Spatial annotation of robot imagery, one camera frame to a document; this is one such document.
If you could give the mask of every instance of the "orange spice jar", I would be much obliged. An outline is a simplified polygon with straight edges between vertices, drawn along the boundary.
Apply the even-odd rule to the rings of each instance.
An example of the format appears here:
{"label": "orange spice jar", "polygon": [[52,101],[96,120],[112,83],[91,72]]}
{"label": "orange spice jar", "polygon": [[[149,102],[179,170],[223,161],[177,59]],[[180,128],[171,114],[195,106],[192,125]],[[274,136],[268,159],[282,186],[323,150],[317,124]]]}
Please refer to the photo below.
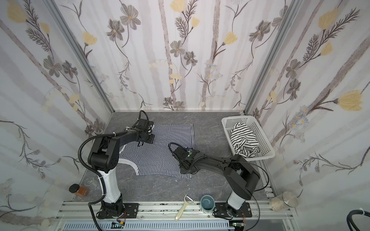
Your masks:
{"label": "orange spice jar", "polygon": [[72,184],[69,188],[69,191],[76,194],[77,196],[86,197],[87,194],[89,194],[90,190],[88,188],[85,188],[84,186]]}

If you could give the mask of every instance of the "peeler handle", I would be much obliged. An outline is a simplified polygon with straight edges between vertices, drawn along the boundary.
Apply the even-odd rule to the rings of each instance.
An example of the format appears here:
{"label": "peeler handle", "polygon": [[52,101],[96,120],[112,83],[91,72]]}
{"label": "peeler handle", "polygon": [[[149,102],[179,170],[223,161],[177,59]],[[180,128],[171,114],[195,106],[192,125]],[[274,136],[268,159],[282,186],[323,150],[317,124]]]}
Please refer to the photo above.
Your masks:
{"label": "peeler handle", "polygon": [[185,210],[185,207],[188,205],[188,203],[184,203],[184,205],[181,207],[181,209],[179,210],[179,212],[177,213],[176,217],[175,217],[175,221],[178,221],[182,215],[182,213],[184,212]]}

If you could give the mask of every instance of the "blue cup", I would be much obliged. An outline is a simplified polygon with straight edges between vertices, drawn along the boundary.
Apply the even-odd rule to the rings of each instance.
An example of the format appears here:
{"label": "blue cup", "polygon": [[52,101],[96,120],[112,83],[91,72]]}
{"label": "blue cup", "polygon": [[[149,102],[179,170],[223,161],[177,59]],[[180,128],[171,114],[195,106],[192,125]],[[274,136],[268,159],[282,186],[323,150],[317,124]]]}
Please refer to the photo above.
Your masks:
{"label": "blue cup", "polygon": [[215,208],[215,199],[210,195],[204,195],[201,198],[199,206],[203,213],[212,213]]}

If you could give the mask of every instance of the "metal corner post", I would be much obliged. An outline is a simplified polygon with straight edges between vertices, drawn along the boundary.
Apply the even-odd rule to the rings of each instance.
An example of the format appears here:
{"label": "metal corner post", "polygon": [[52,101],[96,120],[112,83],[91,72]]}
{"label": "metal corner post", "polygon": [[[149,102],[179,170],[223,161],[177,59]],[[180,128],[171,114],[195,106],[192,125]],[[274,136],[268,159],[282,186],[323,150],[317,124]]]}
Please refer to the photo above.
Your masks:
{"label": "metal corner post", "polygon": [[261,88],[261,85],[266,78],[266,75],[272,65],[272,62],[274,61],[275,57],[278,54],[279,48],[281,47],[283,40],[285,36],[287,35],[287,32],[289,31],[290,25],[292,24],[299,7],[303,0],[292,0],[292,3],[290,4],[290,7],[288,8],[288,11],[286,12],[285,18],[283,20],[283,23],[281,24],[281,28],[277,33],[277,36],[272,44],[271,50],[269,52],[269,55],[262,67],[261,73],[257,78],[257,81],[255,83],[255,87],[253,88],[252,94],[250,95],[247,104],[244,109],[244,114],[248,115],[248,112],[251,110],[252,104],[255,101],[257,94]]}
{"label": "metal corner post", "polygon": [[97,77],[95,76],[94,72],[92,71],[87,58],[85,55],[81,52],[79,48],[79,44],[77,40],[75,39],[73,33],[69,29],[67,23],[65,22],[62,14],[60,13],[57,4],[54,0],[43,0],[45,6],[47,7],[49,13],[57,23],[59,29],[62,31],[62,34],[64,35],[65,39],[67,40],[67,43],[72,48],[74,54],[77,56],[78,60],[80,61],[80,64],[82,65],[83,69],[87,72],[89,75],[92,84],[94,85],[95,89],[98,91],[101,99],[105,103],[105,105],[108,107],[109,111],[111,113],[114,112],[114,108],[112,104],[110,103],[108,97],[106,96],[103,88],[101,87]]}

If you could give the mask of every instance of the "black mounting plate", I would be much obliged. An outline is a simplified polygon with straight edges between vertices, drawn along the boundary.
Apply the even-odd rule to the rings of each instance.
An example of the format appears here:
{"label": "black mounting plate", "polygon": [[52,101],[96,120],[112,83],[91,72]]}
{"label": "black mounting plate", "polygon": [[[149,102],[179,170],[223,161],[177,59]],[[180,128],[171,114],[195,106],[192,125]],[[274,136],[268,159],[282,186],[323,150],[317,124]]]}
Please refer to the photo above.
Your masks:
{"label": "black mounting plate", "polygon": [[[138,203],[124,203],[123,204],[126,209],[126,215],[123,218],[136,218],[138,214]],[[98,219],[112,219],[117,218],[117,214],[112,214],[106,211],[105,208],[100,207],[100,211],[96,214]]]}
{"label": "black mounting plate", "polygon": [[[252,211],[250,209],[249,203],[244,202],[240,209],[237,211],[237,214],[234,216],[234,218],[243,218],[242,211],[245,217],[252,217]],[[215,214],[215,217],[231,218],[231,216],[226,211],[225,203],[216,203],[213,212]]]}

